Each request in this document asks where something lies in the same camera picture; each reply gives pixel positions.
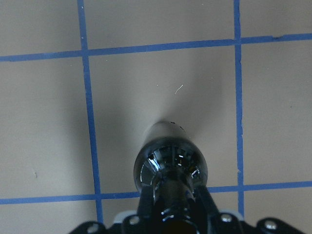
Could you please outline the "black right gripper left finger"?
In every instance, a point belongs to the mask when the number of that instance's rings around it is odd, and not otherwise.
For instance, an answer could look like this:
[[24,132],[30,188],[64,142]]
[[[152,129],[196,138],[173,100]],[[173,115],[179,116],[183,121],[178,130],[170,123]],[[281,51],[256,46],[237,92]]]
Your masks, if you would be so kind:
[[154,189],[151,185],[143,185],[141,188],[137,216],[142,234],[158,233],[158,210],[155,207]]

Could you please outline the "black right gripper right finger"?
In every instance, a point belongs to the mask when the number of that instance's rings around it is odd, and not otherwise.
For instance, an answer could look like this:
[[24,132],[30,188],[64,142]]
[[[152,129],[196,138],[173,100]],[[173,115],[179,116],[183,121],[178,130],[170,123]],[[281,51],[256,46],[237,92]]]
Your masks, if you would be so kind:
[[232,213],[220,212],[205,186],[195,188],[195,200],[203,208],[205,234],[242,234],[240,220]]

